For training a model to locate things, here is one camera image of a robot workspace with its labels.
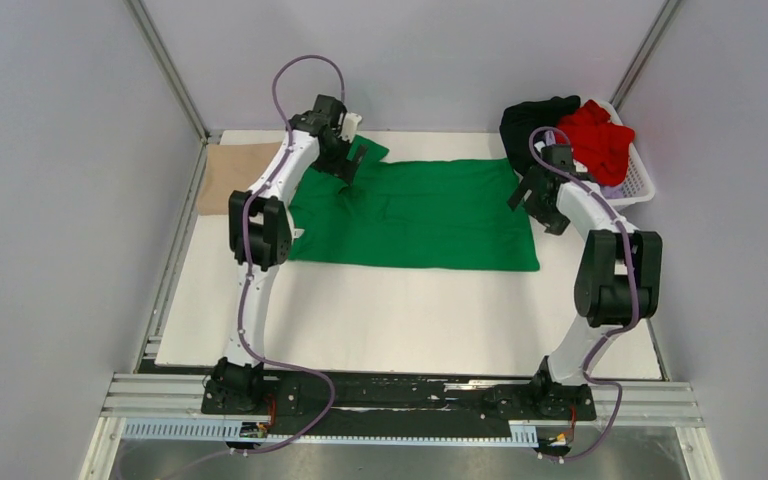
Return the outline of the green t shirt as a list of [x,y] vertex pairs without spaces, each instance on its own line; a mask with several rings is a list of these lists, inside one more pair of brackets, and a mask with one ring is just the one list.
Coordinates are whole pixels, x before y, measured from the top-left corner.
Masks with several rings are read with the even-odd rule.
[[507,159],[389,162],[367,153],[352,184],[308,169],[290,213],[301,230],[292,261],[386,268],[537,272],[529,217],[507,201],[518,178]]

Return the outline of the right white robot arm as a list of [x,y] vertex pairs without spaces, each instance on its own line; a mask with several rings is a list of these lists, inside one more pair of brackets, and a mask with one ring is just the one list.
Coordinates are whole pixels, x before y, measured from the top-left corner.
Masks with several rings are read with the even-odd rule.
[[527,387],[538,415],[566,418],[587,410],[591,372],[620,335],[658,307],[663,240],[641,231],[586,181],[568,144],[531,147],[534,159],[510,202],[521,204],[547,232],[573,226],[584,249],[573,286],[576,317],[559,346],[547,355]]

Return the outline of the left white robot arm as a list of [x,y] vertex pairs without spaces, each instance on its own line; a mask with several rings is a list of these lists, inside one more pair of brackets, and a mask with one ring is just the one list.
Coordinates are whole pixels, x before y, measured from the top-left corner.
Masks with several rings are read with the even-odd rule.
[[361,120],[342,100],[318,95],[310,110],[286,120],[284,140],[264,173],[230,194],[229,247],[240,300],[225,351],[206,381],[202,412],[245,415],[266,405],[265,324],[272,287],[294,242],[289,205],[309,169],[353,181],[367,153],[352,146]]

